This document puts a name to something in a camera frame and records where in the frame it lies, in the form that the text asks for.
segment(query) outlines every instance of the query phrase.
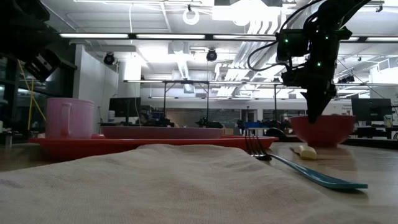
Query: red tray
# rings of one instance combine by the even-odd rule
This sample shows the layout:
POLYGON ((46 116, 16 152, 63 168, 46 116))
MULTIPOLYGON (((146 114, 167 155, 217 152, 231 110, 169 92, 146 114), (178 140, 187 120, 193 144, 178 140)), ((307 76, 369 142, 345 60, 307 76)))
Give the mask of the red tray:
MULTIPOLYGON (((261 137, 265 148, 278 140, 272 137, 261 137)), ((242 136, 223 136, 221 139, 30 139, 29 142, 40 144, 43 151, 50 157, 69 161, 88 156, 98 156, 125 152, 146 144, 171 144, 174 146, 211 144, 215 146, 237 147, 246 150, 246 142, 242 136)))

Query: wall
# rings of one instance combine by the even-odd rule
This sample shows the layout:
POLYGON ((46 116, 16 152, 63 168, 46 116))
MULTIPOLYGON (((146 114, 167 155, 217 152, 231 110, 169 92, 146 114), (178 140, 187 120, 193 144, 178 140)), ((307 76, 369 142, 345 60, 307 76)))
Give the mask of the wall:
POLYGON ((118 92, 118 74, 86 52, 83 45, 76 46, 75 81, 73 97, 90 100, 95 104, 94 132, 98 133, 100 112, 108 120, 109 99, 118 92))

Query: black cable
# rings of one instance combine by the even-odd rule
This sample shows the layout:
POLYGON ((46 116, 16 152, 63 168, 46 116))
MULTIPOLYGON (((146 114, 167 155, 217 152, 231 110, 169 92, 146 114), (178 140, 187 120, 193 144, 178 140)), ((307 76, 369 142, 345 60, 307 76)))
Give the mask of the black cable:
POLYGON ((272 45, 274 45, 274 44, 276 44, 276 43, 278 43, 277 40, 275 40, 275 41, 273 41, 273 42, 271 42, 271 43, 269 43, 269 44, 266 44, 266 45, 264 45, 264 46, 262 46, 262 47, 259 47, 259 48, 257 48, 256 50, 254 50, 253 52, 251 52, 251 53, 249 54, 249 57, 248 57, 248 67, 249 67, 251 70, 255 71, 255 72, 262 72, 262 71, 264 71, 264 70, 267 70, 268 68, 272 68, 272 67, 278 65, 278 64, 275 64, 275 65, 271 65, 270 67, 266 67, 266 68, 253 68, 253 67, 250 65, 250 64, 251 64, 251 63, 250 63, 251 57, 253 57, 253 55, 254 55, 255 53, 259 52, 259 51, 262 50, 262 49, 266 49, 267 47, 270 47, 270 46, 272 46, 272 45))
POLYGON ((313 21, 316 17, 318 17, 318 12, 315 12, 314 14, 312 14, 311 16, 309 16, 309 17, 305 20, 304 26, 303 26, 304 30, 307 28, 308 23, 311 22, 311 21, 313 21))
POLYGON ((289 57, 289 67, 290 67, 290 68, 293 67, 293 60, 292 60, 292 57, 289 57))
POLYGON ((300 9, 297 9, 293 14, 291 14, 291 15, 289 16, 289 18, 286 19, 286 21, 285 21, 285 22, 283 23, 283 25, 280 27, 280 31, 279 31, 279 32, 282 32, 282 29, 284 29, 284 27, 287 25, 287 23, 288 23, 290 20, 292 20, 293 17, 295 17, 299 12, 301 12, 302 10, 304 10, 304 9, 306 9, 306 8, 308 8, 308 7, 310 7, 310 6, 314 5, 314 4, 316 4, 316 3, 318 3, 318 2, 321 2, 321 1, 323 1, 323 0, 315 0, 315 1, 313 1, 313 2, 310 2, 310 3, 306 4, 305 6, 301 7, 300 9))
MULTIPOLYGON (((294 17, 295 15, 297 15, 300 11, 302 11, 302 10, 304 10, 304 9, 306 9, 306 8, 312 6, 312 5, 314 5, 314 4, 316 4, 316 3, 320 2, 320 1, 323 1, 323 0, 315 0, 315 1, 313 1, 313 2, 311 2, 311 3, 309 3, 309 4, 307 4, 307 5, 305 5, 305 6, 303 6, 303 7, 301 7, 300 9, 297 9, 292 15, 289 16, 289 18, 286 19, 286 21, 285 21, 285 22, 283 23, 283 25, 280 27, 280 31, 279 31, 279 32, 281 32, 282 29, 284 28, 284 26, 286 26, 286 24, 287 24, 291 19, 293 19, 293 17, 294 17)), ((259 48, 256 49, 255 51, 251 52, 250 55, 249 55, 249 57, 248 57, 248 67, 249 67, 251 70, 255 71, 255 72, 262 72, 262 71, 264 71, 264 70, 267 70, 267 69, 269 69, 269 68, 275 67, 275 66, 277 66, 277 65, 283 65, 283 66, 286 67, 287 70, 291 70, 291 68, 290 68, 286 63, 283 63, 283 62, 274 64, 274 65, 271 65, 270 67, 258 68, 258 69, 257 69, 257 68, 253 68, 253 67, 250 65, 250 64, 251 64, 251 63, 250 63, 250 59, 251 59, 251 57, 252 57, 255 53, 257 53, 258 51, 260 51, 260 50, 262 50, 262 49, 265 49, 265 48, 267 48, 267 47, 270 47, 270 46, 272 46, 272 45, 274 45, 274 44, 276 44, 276 43, 278 43, 277 40, 274 41, 274 42, 272 42, 272 43, 270 43, 270 44, 267 44, 267 45, 265 45, 265 46, 259 47, 259 48)))
MULTIPOLYGON (((362 81, 360 78, 358 78, 350 69, 348 69, 339 59, 337 59, 337 61, 340 62, 340 64, 342 66, 345 67, 345 69, 347 69, 347 71, 349 71, 355 78, 357 78, 363 85, 366 85, 366 87, 368 87, 370 90, 372 90, 373 92, 375 92, 375 94, 379 95, 381 98, 386 99, 384 96, 380 95, 380 93, 376 92, 373 90, 373 88, 371 88, 370 86, 368 86, 368 84, 366 84, 366 82, 362 81)), ((397 108, 395 108, 395 106, 391 103, 391 106, 393 107, 393 109, 396 111, 396 115, 398 116, 398 112, 397 112, 397 108)))

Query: metal fork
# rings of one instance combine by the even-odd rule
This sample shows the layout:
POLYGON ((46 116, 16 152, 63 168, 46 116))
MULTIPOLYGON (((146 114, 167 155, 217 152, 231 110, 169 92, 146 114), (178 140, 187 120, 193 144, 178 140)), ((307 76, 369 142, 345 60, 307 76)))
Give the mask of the metal fork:
POLYGON ((330 177, 325 174, 321 174, 315 170, 308 169, 304 166, 298 165, 294 162, 288 161, 282 157, 268 154, 263 148, 262 143, 258 137, 251 138, 250 136, 244 137, 246 142, 246 149, 249 155, 255 157, 260 161, 270 161, 272 158, 283 162, 284 164, 290 166, 296 170, 299 174, 305 178, 329 189, 367 189, 367 184, 360 184, 355 182, 348 182, 345 180, 330 177))

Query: wooden table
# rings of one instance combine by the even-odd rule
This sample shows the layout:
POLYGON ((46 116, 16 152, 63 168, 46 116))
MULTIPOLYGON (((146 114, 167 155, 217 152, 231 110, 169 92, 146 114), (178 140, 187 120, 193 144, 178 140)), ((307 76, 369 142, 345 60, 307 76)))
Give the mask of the wooden table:
MULTIPOLYGON (((383 223, 398 220, 398 150, 340 146, 337 149, 317 148, 318 160, 303 161, 289 146, 299 143, 276 142, 272 153, 333 177, 369 184, 369 189, 339 192, 321 187, 301 177, 283 163, 272 160, 269 166, 282 170, 311 185, 327 197, 352 206, 383 223)), ((36 144, 17 144, 0 148, 0 172, 52 164, 36 144)))

